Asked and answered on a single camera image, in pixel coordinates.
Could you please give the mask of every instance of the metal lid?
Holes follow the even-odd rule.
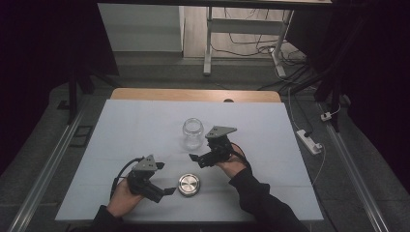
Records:
[[[185,174],[178,182],[178,190],[184,196],[194,196],[199,191],[199,178],[193,174]]]

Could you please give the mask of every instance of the power strip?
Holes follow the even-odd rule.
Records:
[[[310,151],[312,155],[317,155],[322,152],[322,145],[320,143],[314,143],[310,136],[305,137],[305,130],[298,130],[296,134],[298,134],[299,138],[304,142],[307,149]]]

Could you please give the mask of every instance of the person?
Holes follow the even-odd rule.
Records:
[[[232,144],[232,147],[244,156],[239,146]],[[228,161],[219,162],[217,166],[231,179],[229,184],[238,191],[241,209],[252,214],[257,223],[267,231],[308,232],[292,209],[271,195],[270,186],[259,183],[241,159],[231,155]],[[108,205],[100,206],[91,225],[75,228],[72,232],[121,231],[121,217],[132,211],[143,198],[142,195],[132,195],[127,180],[123,179]]]

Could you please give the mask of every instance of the clear glass jar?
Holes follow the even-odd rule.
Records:
[[[204,142],[204,127],[201,121],[195,118],[188,119],[182,127],[184,134],[184,146],[187,150],[195,150]]]

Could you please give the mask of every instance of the sleeve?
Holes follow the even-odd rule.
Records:
[[[90,226],[78,227],[71,232],[113,232],[122,225],[123,222],[120,218],[114,217],[104,205],[101,205]]]
[[[245,168],[229,184],[239,193],[241,209],[255,216],[256,221],[280,232],[308,232],[292,209],[269,193],[270,186],[261,184]]]

